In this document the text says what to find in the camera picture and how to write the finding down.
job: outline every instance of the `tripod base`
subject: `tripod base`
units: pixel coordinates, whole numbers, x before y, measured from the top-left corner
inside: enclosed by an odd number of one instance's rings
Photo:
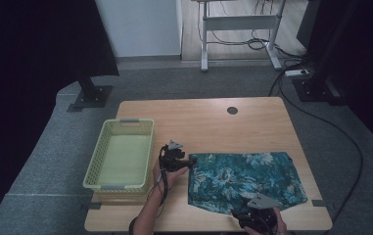
[[[333,106],[344,106],[346,104],[333,83],[329,80],[326,80],[326,85],[320,90],[312,89],[311,79],[309,78],[293,79],[292,81],[302,102],[328,102]]]
[[[67,112],[81,112],[84,108],[104,108],[113,89],[111,85],[95,86],[92,96],[87,96],[81,90],[75,103],[70,104]]]

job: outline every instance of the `table leg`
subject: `table leg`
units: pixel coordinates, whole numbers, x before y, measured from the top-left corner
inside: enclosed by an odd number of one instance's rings
[[[280,7],[277,13],[277,19],[275,21],[275,26],[271,32],[271,37],[269,38],[269,42],[265,43],[266,52],[268,53],[268,56],[269,56],[269,59],[271,60],[272,65],[277,71],[283,68],[277,56],[275,55],[274,44],[275,44],[275,39],[277,38],[278,28],[280,27],[281,18],[283,18],[283,11],[284,11],[285,4],[286,4],[286,0],[281,0]]]
[[[208,2],[204,2],[204,17],[202,18],[201,71],[208,71],[207,19],[208,19]]]

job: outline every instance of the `white wall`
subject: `white wall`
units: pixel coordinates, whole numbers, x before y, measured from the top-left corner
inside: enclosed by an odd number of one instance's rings
[[[115,56],[180,55],[180,1],[96,0]]]

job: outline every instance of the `table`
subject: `table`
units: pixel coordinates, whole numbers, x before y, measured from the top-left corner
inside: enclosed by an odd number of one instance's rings
[[[228,108],[238,113],[228,114]],[[117,118],[155,120],[154,161],[160,147],[170,139],[184,145],[186,154],[202,152],[287,152],[293,159],[307,194],[304,204],[282,211],[289,230],[328,230],[332,221],[322,200],[302,146],[283,101],[278,97],[191,100],[125,101]],[[232,215],[204,211],[187,204],[188,175],[182,175],[170,190],[155,231],[242,231]],[[94,194],[93,203],[98,202]],[[127,231],[142,205],[107,205],[89,210],[88,231]]]
[[[265,42],[265,50],[268,53],[272,66],[277,70],[283,69],[278,60],[274,44],[278,28],[283,17],[286,0],[280,1],[277,15],[262,16],[240,16],[240,17],[209,17],[208,2],[219,0],[192,0],[204,3],[204,16],[202,18],[202,48],[201,48],[201,70],[208,71],[208,42],[207,33],[212,30],[243,30],[243,29],[272,29],[271,37]]]

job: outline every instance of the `teal floral cloth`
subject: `teal floral cloth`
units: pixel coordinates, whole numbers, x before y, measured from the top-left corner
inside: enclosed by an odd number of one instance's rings
[[[247,212],[256,193],[282,203],[281,210],[307,201],[293,161],[287,153],[191,154],[188,204],[230,214]]]

